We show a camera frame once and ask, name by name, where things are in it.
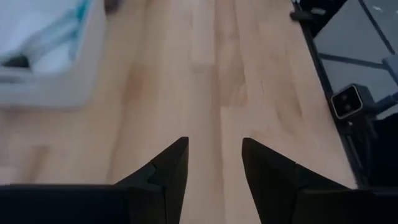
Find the white plastic container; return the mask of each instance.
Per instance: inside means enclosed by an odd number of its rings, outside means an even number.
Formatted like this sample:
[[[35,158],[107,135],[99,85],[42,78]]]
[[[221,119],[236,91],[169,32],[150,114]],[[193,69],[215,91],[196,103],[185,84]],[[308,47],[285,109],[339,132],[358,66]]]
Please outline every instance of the white plastic container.
[[[55,20],[77,3],[78,0],[0,0],[0,54],[12,45],[5,43],[15,38],[12,29],[17,27],[22,16],[31,11],[43,12],[51,22],[49,15]],[[102,56],[106,30],[103,0],[92,0],[82,25],[84,31],[76,57],[62,69],[51,68],[54,64],[51,61],[57,55],[54,53],[44,60],[49,65],[47,70],[1,70],[0,77],[10,75],[13,78],[0,78],[0,106],[74,108],[84,105],[95,87]]]

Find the butcher block countertop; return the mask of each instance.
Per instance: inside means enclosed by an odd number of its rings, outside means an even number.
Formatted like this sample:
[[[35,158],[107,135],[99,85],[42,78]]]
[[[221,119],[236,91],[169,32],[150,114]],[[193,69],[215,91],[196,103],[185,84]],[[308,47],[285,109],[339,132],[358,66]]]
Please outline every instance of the butcher block countertop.
[[[259,223],[253,138],[356,184],[289,0],[127,0],[109,17],[92,99],[3,112],[0,182],[113,184],[190,138],[181,223]]]

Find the wooden surface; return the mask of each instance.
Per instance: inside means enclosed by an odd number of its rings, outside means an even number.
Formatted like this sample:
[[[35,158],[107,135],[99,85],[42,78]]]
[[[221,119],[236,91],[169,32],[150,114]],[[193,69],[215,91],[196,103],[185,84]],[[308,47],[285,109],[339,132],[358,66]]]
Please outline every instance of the wooden surface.
[[[289,0],[128,0],[78,111],[4,113],[1,183],[115,183],[190,138],[182,223],[259,223],[241,141],[356,187]]]

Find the white bin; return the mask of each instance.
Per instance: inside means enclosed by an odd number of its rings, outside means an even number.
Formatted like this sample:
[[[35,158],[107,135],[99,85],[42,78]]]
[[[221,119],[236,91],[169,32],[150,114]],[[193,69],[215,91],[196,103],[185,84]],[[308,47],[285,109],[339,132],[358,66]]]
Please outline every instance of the white bin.
[[[0,54],[9,42],[18,19],[31,10],[51,15],[53,19],[73,9],[78,0],[0,0]],[[93,0],[83,21],[84,31],[74,61],[56,72],[37,73],[21,68],[10,68],[0,76],[1,107],[74,108],[90,98],[95,87],[98,65],[102,55],[106,16],[103,0]]]

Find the wooden table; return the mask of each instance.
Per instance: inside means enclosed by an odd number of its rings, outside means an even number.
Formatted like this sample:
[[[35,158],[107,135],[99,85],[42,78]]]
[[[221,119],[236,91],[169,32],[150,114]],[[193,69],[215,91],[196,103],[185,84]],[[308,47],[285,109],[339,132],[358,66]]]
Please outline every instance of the wooden table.
[[[259,223],[252,137],[356,187],[289,0],[128,0],[76,111],[8,111],[3,183],[115,183],[190,137],[182,223]]]

